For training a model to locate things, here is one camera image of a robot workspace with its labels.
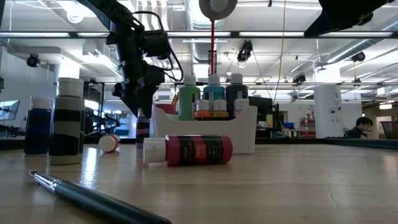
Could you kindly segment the small pink paint bottle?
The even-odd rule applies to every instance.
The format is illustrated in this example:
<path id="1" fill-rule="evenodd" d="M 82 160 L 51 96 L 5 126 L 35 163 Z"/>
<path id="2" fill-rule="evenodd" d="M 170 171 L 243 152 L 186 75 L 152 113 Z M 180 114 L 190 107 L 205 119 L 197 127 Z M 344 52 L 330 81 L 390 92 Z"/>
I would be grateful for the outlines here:
<path id="1" fill-rule="evenodd" d="M 233 116 L 236 118 L 239 114 L 249 106 L 248 98 L 238 98 L 234 101 L 234 113 Z"/>

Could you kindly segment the black monitor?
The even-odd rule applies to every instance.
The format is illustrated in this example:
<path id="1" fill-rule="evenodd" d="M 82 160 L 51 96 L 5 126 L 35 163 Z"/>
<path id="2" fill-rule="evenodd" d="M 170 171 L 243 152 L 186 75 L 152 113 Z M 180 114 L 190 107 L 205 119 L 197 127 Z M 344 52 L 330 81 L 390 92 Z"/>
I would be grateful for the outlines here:
<path id="1" fill-rule="evenodd" d="M 257 122 L 266 121 L 267 115 L 273 115 L 273 104 L 270 98 L 250 96 L 249 105 L 257 107 Z"/>

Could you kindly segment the small purple paint bottle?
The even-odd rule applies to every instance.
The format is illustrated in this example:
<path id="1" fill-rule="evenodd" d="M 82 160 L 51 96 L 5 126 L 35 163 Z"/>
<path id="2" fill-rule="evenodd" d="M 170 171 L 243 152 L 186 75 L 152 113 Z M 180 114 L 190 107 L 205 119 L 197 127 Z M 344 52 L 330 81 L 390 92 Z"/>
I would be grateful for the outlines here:
<path id="1" fill-rule="evenodd" d="M 150 121 L 145 117 L 138 117 L 136 123 L 136 147 L 143 148 L 144 139 L 150 135 Z"/>

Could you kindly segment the large teal paint bottle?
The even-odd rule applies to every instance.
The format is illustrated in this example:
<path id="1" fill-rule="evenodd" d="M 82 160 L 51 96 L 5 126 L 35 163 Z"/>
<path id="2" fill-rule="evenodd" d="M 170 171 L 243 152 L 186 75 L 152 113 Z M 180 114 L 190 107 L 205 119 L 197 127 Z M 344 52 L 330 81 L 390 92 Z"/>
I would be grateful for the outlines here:
<path id="1" fill-rule="evenodd" d="M 208 76 L 208 85 L 203 89 L 203 99 L 211 100 L 224 100 L 225 88 L 220 85 L 220 76 L 212 74 Z"/>

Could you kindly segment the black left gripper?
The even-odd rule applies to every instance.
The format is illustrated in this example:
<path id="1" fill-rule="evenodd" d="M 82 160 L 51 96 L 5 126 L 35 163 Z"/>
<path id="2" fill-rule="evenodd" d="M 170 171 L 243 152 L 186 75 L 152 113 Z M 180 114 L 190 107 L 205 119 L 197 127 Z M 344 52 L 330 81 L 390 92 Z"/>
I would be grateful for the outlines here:
<path id="1" fill-rule="evenodd" d="M 153 95 L 165 81 L 165 73 L 144 60 L 147 45 L 143 33 L 110 32 L 107 44 L 116 46 L 118 68 L 123 76 L 123 81 L 114 85 L 113 93 L 123 93 L 123 102 L 134 115 L 141 110 L 146 118 L 151 118 Z"/>

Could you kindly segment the small yellow paint bottle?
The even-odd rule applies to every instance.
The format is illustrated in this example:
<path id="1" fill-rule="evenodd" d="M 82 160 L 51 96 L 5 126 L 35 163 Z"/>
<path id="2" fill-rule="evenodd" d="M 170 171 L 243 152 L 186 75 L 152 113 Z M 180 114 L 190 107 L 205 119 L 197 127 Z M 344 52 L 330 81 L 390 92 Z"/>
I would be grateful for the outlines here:
<path id="1" fill-rule="evenodd" d="M 213 102 L 213 120 L 226 121 L 228 118 L 227 102 L 225 100 L 215 100 Z"/>

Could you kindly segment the person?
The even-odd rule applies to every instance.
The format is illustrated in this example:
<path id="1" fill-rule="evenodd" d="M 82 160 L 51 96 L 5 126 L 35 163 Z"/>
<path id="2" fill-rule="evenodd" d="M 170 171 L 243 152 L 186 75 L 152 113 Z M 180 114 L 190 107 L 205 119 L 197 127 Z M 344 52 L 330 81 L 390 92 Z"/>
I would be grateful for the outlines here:
<path id="1" fill-rule="evenodd" d="M 373 126 L 373 121 L 367 117 L 360 117 L 356 120 L 356 125 L 354 128 L 345 131 L 345 136 L 347 138 L 353 139 L 367 139 L 367 132 Z"/>

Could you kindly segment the red plastic cup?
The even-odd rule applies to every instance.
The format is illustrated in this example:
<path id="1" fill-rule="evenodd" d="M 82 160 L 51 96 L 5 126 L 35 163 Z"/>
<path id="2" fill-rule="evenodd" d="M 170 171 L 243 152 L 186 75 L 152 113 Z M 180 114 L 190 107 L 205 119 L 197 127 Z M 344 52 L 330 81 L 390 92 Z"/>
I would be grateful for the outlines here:
<path id="1" fill-rule="evenodd" d="M 154 105 L 156 108 L 162 109 L 166 114 L 175 114 L 176 113 L 176 107 L 173 104 L 155 104 Z"/>

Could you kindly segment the small red paint bottle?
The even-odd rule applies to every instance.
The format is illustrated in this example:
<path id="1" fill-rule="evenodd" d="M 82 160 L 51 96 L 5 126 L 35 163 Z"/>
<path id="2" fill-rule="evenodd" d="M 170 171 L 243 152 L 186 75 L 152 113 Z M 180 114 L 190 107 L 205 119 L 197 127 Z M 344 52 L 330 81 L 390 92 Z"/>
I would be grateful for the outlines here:
<path id="1" fill-rule="evenodd" d="M 98 147 L 107 153 L 114 152 L 119 147 L 120 138 L 114 134 L 105 134 L 99 139 Z"/>

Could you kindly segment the black aluminium table frame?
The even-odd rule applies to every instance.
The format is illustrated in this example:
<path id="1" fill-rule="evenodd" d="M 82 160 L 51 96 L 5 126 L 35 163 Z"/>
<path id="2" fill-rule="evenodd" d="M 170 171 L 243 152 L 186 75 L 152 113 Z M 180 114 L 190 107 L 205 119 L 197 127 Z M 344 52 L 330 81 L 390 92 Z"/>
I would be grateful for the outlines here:
<path id="1" fill-rule="evenodd" d="M 388 139 L 348 139 L 348 138 L 324 138 L 324 139 L 267 139 L 256 138 L 256 145 L 265 144 L 330 144 L 338 146 L 370 147 L 378 149 L 398 150 L 398 140 Z M 0 139 L 0 151 L 23 149 L 24 140 L 18 138 Z"/>

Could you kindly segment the dark pen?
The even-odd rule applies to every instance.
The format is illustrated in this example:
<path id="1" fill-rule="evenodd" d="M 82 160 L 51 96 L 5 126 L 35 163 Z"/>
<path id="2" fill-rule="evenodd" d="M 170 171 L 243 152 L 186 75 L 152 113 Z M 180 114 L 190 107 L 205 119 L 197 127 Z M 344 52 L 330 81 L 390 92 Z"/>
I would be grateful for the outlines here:
<path id="1" fill-rule="evenodd" d="M 172 224 L 164 217 L 73 182 L 36 170 L 31 170 L 29 174 L 59 198 L 112 224 Z"/>

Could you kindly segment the small grey paint bottle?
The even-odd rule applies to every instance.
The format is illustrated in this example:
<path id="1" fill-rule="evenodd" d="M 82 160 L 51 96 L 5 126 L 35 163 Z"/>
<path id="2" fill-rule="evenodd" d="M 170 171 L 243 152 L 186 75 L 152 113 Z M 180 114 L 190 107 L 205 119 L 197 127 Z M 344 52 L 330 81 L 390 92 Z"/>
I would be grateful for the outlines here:
<path id="1" fill-rule="evenodd" d="M 84 81 L 60 77 L 52 102 L 48 162 L 50 165 L 79 164 L 83 158 L 85 102 Z"/>

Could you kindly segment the small orange paint bottle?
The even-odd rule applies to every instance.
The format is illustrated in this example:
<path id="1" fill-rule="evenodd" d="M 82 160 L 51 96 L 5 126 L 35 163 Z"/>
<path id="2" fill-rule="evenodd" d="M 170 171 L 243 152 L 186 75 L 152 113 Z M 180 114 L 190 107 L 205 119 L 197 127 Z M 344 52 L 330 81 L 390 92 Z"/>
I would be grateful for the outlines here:
<path id="1" fill-rule="evenodd" d="M 194 118 L 196 121 L 211 120 L 210 102 L 208 100 L 196 101 Z"/>

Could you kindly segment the small magenta paint bottle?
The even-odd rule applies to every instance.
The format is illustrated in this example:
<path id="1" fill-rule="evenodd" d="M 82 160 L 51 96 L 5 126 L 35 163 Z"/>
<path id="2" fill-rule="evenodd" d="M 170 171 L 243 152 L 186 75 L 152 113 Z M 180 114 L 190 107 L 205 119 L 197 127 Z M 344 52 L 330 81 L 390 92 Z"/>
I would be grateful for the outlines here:
<path id="1" fill-rule="evenodd" d="M 145 138 L 143 163 L 168 166 L 226 164 L 233 156 L 233 143 L 220 135 L 166 135 Z"/>

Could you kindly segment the black overhead rig beam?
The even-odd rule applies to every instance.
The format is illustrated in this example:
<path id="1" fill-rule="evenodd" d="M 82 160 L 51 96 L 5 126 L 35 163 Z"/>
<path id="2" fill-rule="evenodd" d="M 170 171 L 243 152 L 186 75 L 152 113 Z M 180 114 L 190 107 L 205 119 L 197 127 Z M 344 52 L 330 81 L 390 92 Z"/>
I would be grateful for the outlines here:
<path id="1" fill-rule="evenodd" d="M 33 32 L 0 31 L 0 39 L 104 39 L 108 32 Z M 209 39 L 211 36 L 222 39 L 304 39 L 303 32 L 296 31 L 168 31 L 170 39 Z M 398 31 L 381 32 L 330 32 L 318 36 L 319 39 L 398 39 Z"/>

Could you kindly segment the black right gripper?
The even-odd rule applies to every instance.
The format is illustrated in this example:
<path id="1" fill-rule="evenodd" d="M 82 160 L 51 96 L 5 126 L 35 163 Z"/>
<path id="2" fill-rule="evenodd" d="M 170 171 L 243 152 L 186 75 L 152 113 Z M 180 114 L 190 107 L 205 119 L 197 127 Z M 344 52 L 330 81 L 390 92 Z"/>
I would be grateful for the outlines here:
<path id="1" fill-rule="evenodd" d="M 373 18 L 373 0 L 318 0 L 322 13 L 303 33 L 316 37 L 347 27 L 363 26 Z"/>

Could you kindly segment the lit computer monitor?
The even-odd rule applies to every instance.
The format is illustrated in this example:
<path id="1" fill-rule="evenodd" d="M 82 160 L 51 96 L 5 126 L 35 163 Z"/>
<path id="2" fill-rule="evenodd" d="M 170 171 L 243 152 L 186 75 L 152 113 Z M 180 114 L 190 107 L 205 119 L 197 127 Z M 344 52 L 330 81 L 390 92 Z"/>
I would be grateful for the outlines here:
<path id="1" fill-rule="evenodd" d="M 0 121 L 15 120 L 19 104 L 19 100 L 0 101 Z"/>

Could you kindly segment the large navy paint bottle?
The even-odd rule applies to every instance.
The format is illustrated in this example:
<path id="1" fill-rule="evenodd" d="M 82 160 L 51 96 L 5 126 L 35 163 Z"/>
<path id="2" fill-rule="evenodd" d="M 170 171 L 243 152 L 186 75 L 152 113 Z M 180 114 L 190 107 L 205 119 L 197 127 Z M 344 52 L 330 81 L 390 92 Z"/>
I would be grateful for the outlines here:
<path id="1" fill-rule="evenodd" d="M 230 76 L 231 84 L 225 88 L 225 97 L 227 102 L 227 112 L 229 119 L 233 119 L 234 101 L 238 98 L 238 93 L 242 93 L 242 98 L 248 98 L 248 87 L 243 84 L 243 75 L 233 73 Z"/>

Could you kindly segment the large green paint bottle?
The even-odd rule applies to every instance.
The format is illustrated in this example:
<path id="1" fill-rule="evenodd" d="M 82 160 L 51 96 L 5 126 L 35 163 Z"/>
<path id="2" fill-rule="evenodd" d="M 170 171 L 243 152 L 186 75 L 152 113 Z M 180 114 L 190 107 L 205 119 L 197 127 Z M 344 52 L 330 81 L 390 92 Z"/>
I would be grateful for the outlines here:
<path id="1" fill-rule="evenodd" d="M 183 86 L 179 89 L 178 117 L 180 121 L 193 121 L 195 103 L 200 99 L 200 89 L 196 84 L 196 77 L 187 75 L 183 79 Z"/>

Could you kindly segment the small blue paint bottle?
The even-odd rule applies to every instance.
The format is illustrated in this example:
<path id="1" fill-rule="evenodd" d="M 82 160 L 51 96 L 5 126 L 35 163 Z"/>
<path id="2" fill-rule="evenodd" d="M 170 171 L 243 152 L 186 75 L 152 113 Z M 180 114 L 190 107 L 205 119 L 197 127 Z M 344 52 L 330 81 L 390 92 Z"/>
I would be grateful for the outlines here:
<path id="1" fill-rule="evenodd" d="M 25 129 L 25 155 L 41 155 L 48 152 L 51 115 L 49 98 L 30 98 Z"/>

